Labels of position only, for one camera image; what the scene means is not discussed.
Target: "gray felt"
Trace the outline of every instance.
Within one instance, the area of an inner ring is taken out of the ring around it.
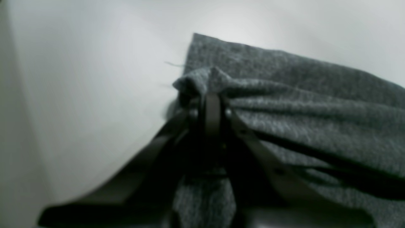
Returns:
[[[174,87],[189,96],[224,93],[252,129],[405,179],[405,89],[367,72],[195,34]],[[329,165],[263,143],[287,164]],[[405,228],[405,201],[309,173],[322,179],[305,179],[321,195],[363,208],[379,228]],[[174,207],[186,228],[228,227],[236,208],[228,179],[182,182]]]

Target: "gray cloth bag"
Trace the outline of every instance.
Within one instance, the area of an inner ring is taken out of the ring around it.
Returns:
[[[394,83],[284,51],[194,34],[184,74],[173,85],[190,97],[224,93],[251,129],[405,179],[405,89]],[[378,228],[405,228],[405,201],[359,191],[311,169],[329,167],[324,161],[263,144],[284,163],[300,167],[295,170],[303,180],[329,200],[366,210]],[[181,182],[174,209],[185,228],[228,227],[236,209],[229,180]]]

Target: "white surface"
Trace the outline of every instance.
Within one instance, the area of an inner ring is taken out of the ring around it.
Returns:
[[[165,122],[192,33],[405,86],[401,0],[3,0],[0,227],[111,176]]]

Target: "gray fabric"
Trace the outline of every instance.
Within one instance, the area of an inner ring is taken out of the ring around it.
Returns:
[[[190,96],[225,93],[252,129],[405,178],[405,89],[369,73],[195,34],[174,87]],[[287,164],[328,166],[263,143]],[[405,201],[376,198],[328,175],[308,173],[322,180],[303,176],[321,195],[365,209],[377,227],[405,227]],[[199,213],[208,205],[213,209]],[[187,228],[229,226],[235,211],[229,181],[183,182],[175,209]]]

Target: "gray knit fabric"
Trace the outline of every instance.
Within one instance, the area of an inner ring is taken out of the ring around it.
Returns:
[[[174,87],[190,96],[224,93],[252,129],[405,179],[405,89],[369,73],[195,34]],[[329,166],[263,143],[287,164]],[[405,228],[405,201],[314,170],[303,178],[328,199],[368,211],[379,228]],[[228,179],[183,181],[174,207],[186,228],[228,227],[236,208]]]

